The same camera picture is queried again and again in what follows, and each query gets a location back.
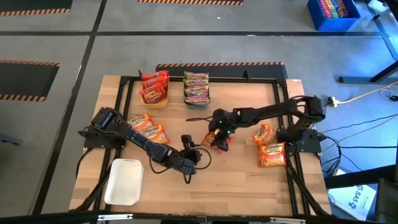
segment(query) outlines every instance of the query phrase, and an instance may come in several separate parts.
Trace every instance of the yellow and black hazard tape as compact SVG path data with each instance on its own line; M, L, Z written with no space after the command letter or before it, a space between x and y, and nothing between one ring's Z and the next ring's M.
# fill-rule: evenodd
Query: yellow and black hazard tape
M61 14L68 13L70 9L38 9L38 10L21 10L21 11L3 11L0 12L2 16L33 16L33 15L44 15L44 14Z
M57 62L35 62L35 61L22 61L22 60L0 60L0 63L17 63L24 65L54 65L60 66Z
M246 65L284 65L283 62L220 62L220 63L164 63L156 67L205 67L205 66L246 66Z
M141 3L168 3L168 4L211 4L222 6L243 6L243 0L138 0Z
M45 96L21 96L21 95L2 95L0 94L0 100L19 100L19 101L36 101L43 102L45 100Z

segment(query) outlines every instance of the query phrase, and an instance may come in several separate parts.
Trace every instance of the gray floor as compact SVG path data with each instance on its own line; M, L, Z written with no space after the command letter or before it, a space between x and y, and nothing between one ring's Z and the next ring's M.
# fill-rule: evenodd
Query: gray floor
M65 15L2 18L0 30L88 31L92 29L100 2L74 1L71 13ZM305 5L304 0L253 0L246 1L244 7L138 4L135 1L113 0L106 5L99 29L311 32L314 28ZM357 7L363 18L350 31L377 32L366 5L357 3ZM398 33L396 22L385 17L382 23L394 40ZM0 144L0 217L25 215L31 210L87 40L85 36L0 37L0 58L61 63L44 103L0 101L0 133L24 141L21 147ZM239 61L284 62L289 78L301 79L307 95L335 96L339 100L347 100L380 85L339 84L336 82L338 76L370 77L394 60L381 37L97 37L44 212L68 210L76 162L83 145L77 131L90 121L103 75L137 75L138 69L153 71L157 63ZM338 108L328 108L326 120L316 127L324 131L397 111L397 103L374 93ZM341 145L396 145L397 124L398 120L392 120L377 129L347 139ZM372 125L342 129L329 135L341 139ZM329 144L322 142L323 148ZM362 169L393 164L396 155L392 149L345 149L343 153ZM323 154L322 161L336 155L335 147L329 149ZM351 172L357 171L346 159L340 166Z

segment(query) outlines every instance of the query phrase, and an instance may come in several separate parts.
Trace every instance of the wooden tabletop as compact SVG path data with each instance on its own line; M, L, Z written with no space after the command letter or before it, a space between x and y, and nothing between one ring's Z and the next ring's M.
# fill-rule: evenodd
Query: wooden tabletop
M94 114L101 107L113 107L119 86L119 76L105 76L99 91ZM300 80L287 80L289 96L303 95ZM199 144L207 133L205 121L187 122L187 118L211 116L215 109L260 108L275 103L271 84L260 83L210 83L211 103L205 110L189 110L183 102L180 82L170 82L169 104L164 109L149 109L140 101L140 82L134 82L129 117L149 113L155 124L161 123L170 145L182 149L180 136L191 134ZM276 118L261 121L278 128ZM185 184L180 172L169 170L155 174L149 167L146 153L127 143L121 158L138 159L144 166L141 197L132 206L113 205L113 212L129 213L177 213L195 215L259 215L291 216L289 189L285 167L258 168L258 149L252 140L260 124L236 130L229 151L210 151L213 161L209 168L192 176L191 184ZM104 149L92 150L82 161L73 191L70 209L79 206L98 182ZM318 203L330 213L329 201L323 181L319 159L313 154L301 153L305 184ZM198 166L204 166L204 155ZM163 167L154 164L155 170ZM298 210L302 213L300 190L297 186Z

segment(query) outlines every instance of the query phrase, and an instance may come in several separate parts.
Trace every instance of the white container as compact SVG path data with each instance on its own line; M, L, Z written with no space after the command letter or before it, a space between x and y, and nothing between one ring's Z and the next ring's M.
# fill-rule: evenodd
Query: white container
M110 205L133 205L138 202L144 167L134 159L115 159L105 192Z

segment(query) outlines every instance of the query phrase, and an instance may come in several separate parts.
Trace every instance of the blue crate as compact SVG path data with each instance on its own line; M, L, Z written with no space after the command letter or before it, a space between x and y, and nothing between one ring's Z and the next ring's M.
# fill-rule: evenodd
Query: blue crate
M317 31L347 31L355 21L361 18L352 0L343 0L343 2L348 11L348 18L327 18L323 14L319 0L308 1L308 10Z

